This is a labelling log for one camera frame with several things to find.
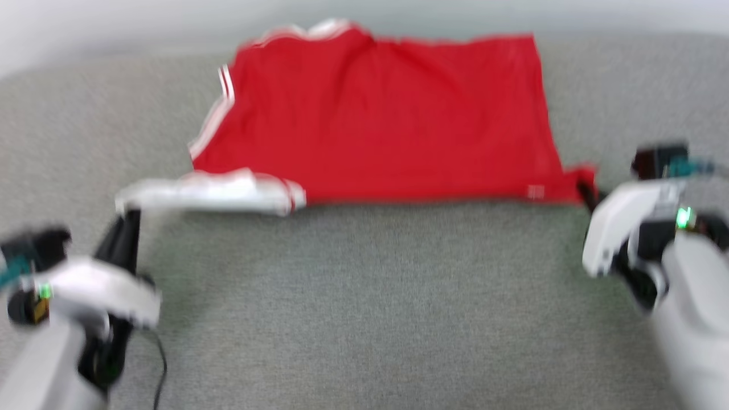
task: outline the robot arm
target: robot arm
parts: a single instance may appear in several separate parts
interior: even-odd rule
[[[138,239],[139,214],[128,214],[114,224],[94,258],[63,260],[64,254],[50,270],[23,281],[9,315],[39,329],[0,389],[0,409],[108,407],[109,387],[121,376],[132,330],[156,327],[160,315],[161,295],[134,274]],[[27,246],[16,247],[15,257],[49,255],[34,241],[22,243]]]
[[[630,287],[684,408],[729,409],[729,230],[682,205],[686,181],[656,176],[613,191],[594,209],[582,262]]]

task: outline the white stripe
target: white stripe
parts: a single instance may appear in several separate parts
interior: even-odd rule
[[[289,26],[286,28],[275,28],[266,32],[254,44],[263,47],[274,39],[281,37],[293,37],[307,41],[316,41],[324,39],[332,39],[340,36],[342,33],[355,28],[355,26],[345,19],[329,19],[304,30],[299,26]],[[187,146],[190,149],[190,157],[195,160],[210,144],[215,133],[220,127],[220,123],[235,103],[235,88],[233,87],[233,79],[230,77],[228,66],[222,66],[218,70],[220,77],[220,85],[222,87],[223,96],[219,98],[208,112],[206,119],[203,121],[203,127],[200,129],[200,135],[191,141]]]
[[[220,123],[223,122],[223,119],[225,119],[225,116],[233,107],[233,102],[235,101],[233,82],[230,79],[230,72],[228,71],[227,65],[218,70],[218,77],[220,78],[222,95],[213,103],[213,107],[210,108],[203,121],[203,126],[200,129],[198,137],[187,144],[192,160],[200,156],[208,144],[210,144],[210,141],[218,131],[218,127],[220,127]]]
[[[217,105],[215,112],[210,116],[210,120],[205,124],[203,131],[200,136],[189,145],[190,157],[195,160],[203,151],[208,147],[210,141],[215,136],[215,133],[220,127],[220,123],[223,122],[225,116],[233,108],[233,103],[227,98],[220,98],[220,103]]]
[[[266,31],[254,44],[263,47],[275,39],[294,38],[308,41],[332,39],[340,36],[342,33],[354,28],[354,25],[346,19],[330,18],[319,24],[304,30],[299,26],[278,27],[273,30]]]
[[[228,98],[231,101],[235,101],[235,90],[233,89],[233,81],[230,79],[230,71],[227,69],[227,64],[222,67],[221,71],[225,75],[225,83],[228,86]]]

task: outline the gray couch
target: gray couch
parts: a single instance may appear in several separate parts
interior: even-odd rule
[[[642,142],[729,162],[729,42],[539,36],[564,163],[628,179]],[[89,252],[114,194],[190,170],[226,55],[117,58],[0,82],[0,227],[64,221]],[[726,185],[697,182],[697,207]],[[644,320],[580,266],[583,209],[502,201],[325,206],[291,217],[154,212],[140,266],[165,302],[162,409],[671,409]],[[0,320],[0,379],[28,331]],[[137,335],[113,409],[150,409]]]

